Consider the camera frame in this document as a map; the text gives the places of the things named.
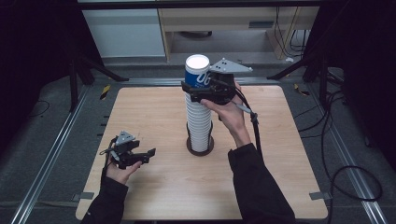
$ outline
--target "round black base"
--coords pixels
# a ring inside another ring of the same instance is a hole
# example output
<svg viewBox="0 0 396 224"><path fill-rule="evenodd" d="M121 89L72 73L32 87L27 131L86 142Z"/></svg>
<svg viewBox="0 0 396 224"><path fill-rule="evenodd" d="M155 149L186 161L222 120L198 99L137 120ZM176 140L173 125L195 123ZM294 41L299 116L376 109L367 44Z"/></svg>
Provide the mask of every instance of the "round black base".
<svg viewBox="0 0 396 224"><path fill-rule="evenodd" d="M212 136L210 136L209 148L208 148L207 150L205 150L205 151L202 151L202 152L197 152L197 151L194 151L194 150L192 149L192 147L191 147L191 140L190 140L189 137L187 138L186 144L187 144L187 149L189 150L189 152L190 152L192 155L194 155L194 156L205 156L205 155L209 154L209 153L213 150L213 147L214 147L214 145L215 145L215 140L213 139Z"/></svg>

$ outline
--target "printed number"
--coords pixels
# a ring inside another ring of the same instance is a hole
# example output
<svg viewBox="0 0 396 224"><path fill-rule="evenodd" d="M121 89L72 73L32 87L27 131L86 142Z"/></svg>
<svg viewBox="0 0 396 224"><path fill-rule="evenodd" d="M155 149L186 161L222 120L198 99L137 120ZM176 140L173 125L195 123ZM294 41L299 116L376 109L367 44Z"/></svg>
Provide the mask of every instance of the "printed number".
<svg viewBox="0 0 396 224"><path fill-rule="evenodd" d="M209 72L203 73L203 74L198 76L197 82L198 83L203 83L204 82L204 85L207 86L209 84L209 78L208 77L209 77Z"/></svg>

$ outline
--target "hand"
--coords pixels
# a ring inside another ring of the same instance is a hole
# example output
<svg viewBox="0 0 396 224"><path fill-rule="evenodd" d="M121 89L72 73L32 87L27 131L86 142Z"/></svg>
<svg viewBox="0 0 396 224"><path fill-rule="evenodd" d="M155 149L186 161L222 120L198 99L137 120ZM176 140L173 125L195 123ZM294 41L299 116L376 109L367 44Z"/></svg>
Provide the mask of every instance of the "hand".
<svg viewBox="0 0 396 224"><path fill-rule="evenodd" d="M241 90L238 83L235 82L235 86ZM220 116L221 121L233 136L236 146L241 147L251 143L251 141L248 129L245 125L244 111L238 108L234 103L241 105L242 100L237 95L233 98L233 102L227 105L216 105L209 100L201 100L201 105L215 111Z"/></svg>
<svg viewBox="0 0 396 224"><path fill-rule="evenodd" d="M106 176L125 185L129 179L129 176L140 168L140 166L142 165L142 161L138 161L134 165L127 166L125 170L122 170L119 167L117 167L114 162L111 162L111 156L109 156L107 164L109 165L107 167Z"/></svg>

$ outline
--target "person's right hand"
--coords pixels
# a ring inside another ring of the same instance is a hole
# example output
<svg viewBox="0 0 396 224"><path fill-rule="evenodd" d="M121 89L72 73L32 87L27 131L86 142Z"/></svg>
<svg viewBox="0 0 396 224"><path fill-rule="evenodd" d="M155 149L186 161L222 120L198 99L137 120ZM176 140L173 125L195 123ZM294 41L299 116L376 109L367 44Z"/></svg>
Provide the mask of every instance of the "person's right hand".
<svg viewBox="0 0 396 224"><path fill-rule="evenodd" d="M238 83L235 82L235 86L241 90ZM216 105L209 100L201 100L201 105L206 106L208 109L215 111L219 115L221 121L233 136L236 146L241 147L249 144L251 141L245 125L244 111L238 108L235 104L242 104L242 100L237 95L233 98L233 102L230 102L227 105Z"/></svg>

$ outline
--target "person's left hand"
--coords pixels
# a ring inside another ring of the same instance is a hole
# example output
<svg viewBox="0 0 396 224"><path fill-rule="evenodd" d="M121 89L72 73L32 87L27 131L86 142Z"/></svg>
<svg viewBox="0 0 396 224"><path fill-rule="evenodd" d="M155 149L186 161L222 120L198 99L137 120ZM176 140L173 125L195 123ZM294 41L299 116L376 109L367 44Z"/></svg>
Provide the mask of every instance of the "person's left hand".
<svg viewBox="0 0 396 224"><path fill-rule="evenodd" d="M114 162L111 162L111 157L108 157L107 164L109 165L107 167L106 176L125 185L129 179L129 176L140 168L142 161L138 161L132 166L127 166L125 170L120 169Z"/></svg>

